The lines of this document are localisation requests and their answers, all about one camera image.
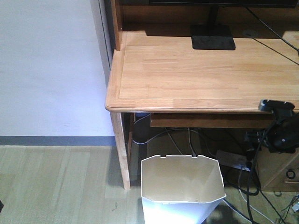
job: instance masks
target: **drawer handle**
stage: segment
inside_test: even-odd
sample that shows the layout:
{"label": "drawer handle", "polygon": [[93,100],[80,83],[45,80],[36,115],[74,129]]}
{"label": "drawer handle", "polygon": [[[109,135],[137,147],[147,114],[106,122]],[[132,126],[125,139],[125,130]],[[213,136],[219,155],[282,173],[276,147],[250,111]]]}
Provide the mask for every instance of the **drawer handle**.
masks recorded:
{"label": "drawer handle", "polygon": [[284,181],[284,183],[299,184],[299,181]]}
{"label": "drawer handle", "polygon": [[292,170],[292,169],[288,169],[285,175],[287,178],[289,178],[291,180],[294,179],[296,176],[294,170]]}

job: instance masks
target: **white wall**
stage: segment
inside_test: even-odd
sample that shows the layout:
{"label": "white wall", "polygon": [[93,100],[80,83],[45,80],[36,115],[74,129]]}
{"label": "white wall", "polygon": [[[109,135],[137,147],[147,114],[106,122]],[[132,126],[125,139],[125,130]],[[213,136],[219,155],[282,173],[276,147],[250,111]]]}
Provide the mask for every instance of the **white wall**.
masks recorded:
{"label": "white wall", "polygon": [[0,15],[0,135],[113,136],[91,2],[1,0]]}

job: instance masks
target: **trash can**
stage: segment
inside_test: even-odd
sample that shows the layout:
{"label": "trash can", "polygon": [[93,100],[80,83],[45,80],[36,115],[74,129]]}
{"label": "trash can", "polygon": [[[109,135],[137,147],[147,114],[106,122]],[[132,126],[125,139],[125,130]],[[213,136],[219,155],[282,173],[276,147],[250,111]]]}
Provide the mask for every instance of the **trash can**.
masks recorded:
{"label": "trash can", "polygon": [[217,160],[155,155],[141,163],[146,224],[201,224],[226,197]]}

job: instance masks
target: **white cable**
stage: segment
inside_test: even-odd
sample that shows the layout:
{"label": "white cable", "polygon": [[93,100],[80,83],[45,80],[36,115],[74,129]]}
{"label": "white cable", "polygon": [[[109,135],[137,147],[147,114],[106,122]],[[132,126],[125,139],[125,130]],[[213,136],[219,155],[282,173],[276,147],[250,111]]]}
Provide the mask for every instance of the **white cable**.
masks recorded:
{"label": "white cable", "polygon": [[193,148],[192,143],[191,143],[190,128],[188,128],[188,140],[189,140],[189,146],[190,146],[190,149],[191,149],[191,152],[192,152],[192,157],[197,157],[196,152],[194,151],[194,148]]}
{"label": "white cable", "polygon": [[[239,179],[238,179],[238,187],[240,188],[241,185],[240,185],[240,181],[241,181],[241,175],[242,175],[242,169],[243,169],[243,166],[241,166],[241,169],[240,169],[240,174],[239,174]],[[243,198],[244,202],[247,202],[246,199],[244,198],[241,190],[239,189],[239,192],[240,192],[240,195],[241,197]],[[263,213],[261,213],[259,210],[257,210],[256,208],[254,208],[252,205],[250,205],[250,207],[256,211],[257,213],[259,213],[261,216],[263,216],[264,218],[268,219],[269,222],[271,222],[272,224],[275,224],[275,222],[273,222],[271,219],[269,219],[268,217],[266,217],[266,215],[264,215]]]}
{"label": "white cable", "polygon": [[182,151],[179,149],[178,145],[176,144],[176,142],[174,141],[172,135],[169,133],[169,131],[167,130],[166,127],[165,127],[165,131],[167,132],[168,136],[170,137],[172,143],[173,143],[174,146],[177,148],[177,150],[179,151],[179,153],[180,153],[181,155],[184,155],[184,154],[182,153]]}
{"label": "white cable", "polygon": [[[181,130],[186,130],[186,129],[185,129],[185,128],[176,128],[176,129],[171,129],[171,130],[167,130],[167,131],[170,132],[170,131],[181,131]],[[156,137],[158,137],[158,136],[160,136],[160,135],[166,133],[167,131],[160,132],[159,134],[156,134],[154,137],[148,139],[148,140],[145,141],[145,142],[137,142],[137,141],[135,141],[134,139],[133,139],[132,141],[133,141],[134,143],[136,143],[137,145],[145,145],[145,144],[149,143],[150,141],[152,141],[154,138],[156,138]]]}
{"label": "white cable", "polygon": [[237,214],[238,214],[239,216],[241,216],[243,219],[245,219],[246,221],[248,221],[248,222],[251,223],[251,221],[250,221],[249,219],[244,218],[240,213],[238,213],[236,210],[234,210],[234,208],[232,208],[232,207],[230,206],[230,204],[228,204],[225,200],[223,200],[223,201],[224,201],[224,203],[225,203],[228,207],[231,208],[231,210],[233,210],[235,213],[237,213]]}
{"label": "white cable", "polygon": [[209,146],[208,146],[208,144],[207,144],[206,138],[205,138],[201,133],[199,133],[199,132],[196,132],[196,133],[197,133],[197,134],[204,140],[204,142],[205,142],[205,144],[206,144],[207,152],[208,152],[211,156],[216,157],[215,154],[211,153],[210,148],[209,148]]}
{"label": "white cable", "polygon": [[139,121],[141,121],[141,120],[147,118],[148,116],[150,116],[150,113],[147,114],[147,115],[145,115],[144,117],[140,118],[139,120],[135,121],[134,124],[136,124],[137,122],[139,122]]}

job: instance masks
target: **floor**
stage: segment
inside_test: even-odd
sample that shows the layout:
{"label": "floor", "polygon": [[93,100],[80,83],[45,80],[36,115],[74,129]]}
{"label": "floor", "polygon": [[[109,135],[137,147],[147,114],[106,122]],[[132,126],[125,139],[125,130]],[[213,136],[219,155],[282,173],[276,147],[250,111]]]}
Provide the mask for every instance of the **floor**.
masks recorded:
{"label": "floor", "polygon": [[[168,136],[147,147],[134,144],[131,160],[132,189],[122,188],[114,147],[0,147],[0,199],[4,208],[1,224],[143,224],[140,188],[140,159],[157,145],[172,142]],[[227,200],[247,216],[246,203],[236,189],[226,188]],[[295,192],[267,192],[278,211]],[[251,203],[274,222],[277,215],[261,196]],[[253,211],[255,221],[270,223]],[[249,223],[220,203],[206,224]],[[286,224],[299,224],[298,213],[290,212]]]}

